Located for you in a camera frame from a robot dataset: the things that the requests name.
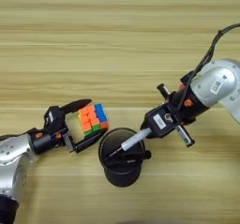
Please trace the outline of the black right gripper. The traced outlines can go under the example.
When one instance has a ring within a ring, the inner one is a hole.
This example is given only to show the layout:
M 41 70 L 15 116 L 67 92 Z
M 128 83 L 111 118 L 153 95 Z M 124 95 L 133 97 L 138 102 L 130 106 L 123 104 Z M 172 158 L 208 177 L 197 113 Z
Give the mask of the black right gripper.
M 178 109 L 180 100 L 183 97 L 185 88 L 181 87 L 178 91 L 170 92 L 167 87 L 162 83 L 157 87 L 158 91 L 165 98 L 164 104 L 161 106 L 159 114 L 166 122 L 166 127 L 157 132 L 150 133 L 146 139 L 163 138 L 176 130 L 180 137 L 183 139 L 187 147 L 192 146 L 195 141 L 190 137 L 185 126 L 192 124 L 196 121 L 196 117 L 208 110 L 193 94 L 191 90 L 187 92 L 187 98 L 184 100 L 183 105 Z M 146 118 L 143 119 L 141 129 L 149 128 Z

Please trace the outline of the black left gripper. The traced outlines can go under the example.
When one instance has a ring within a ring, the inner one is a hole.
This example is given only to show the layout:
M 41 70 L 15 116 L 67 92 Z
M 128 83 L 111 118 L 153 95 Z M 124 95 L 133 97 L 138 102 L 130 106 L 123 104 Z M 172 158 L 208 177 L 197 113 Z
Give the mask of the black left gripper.
M 60 110 L 64 114 L 69 114 L 84 108 L 90 102 L 91 99 L 79 99 L 61 107 Z M 77 142 L 74 146 L 73 139 L 67 127 L 62 127 L 53 133 L 41 130 L 31 135 L 32 147 L 37 155 L 42 155 L 53 148 L 61 146 L 66 146 L 69 152 L 74 149 L 76 153 L 80 153 L 95 144 L 106 132 L 106 128 L 94 131 L 92 134 L 85 136 L 83 140 Z

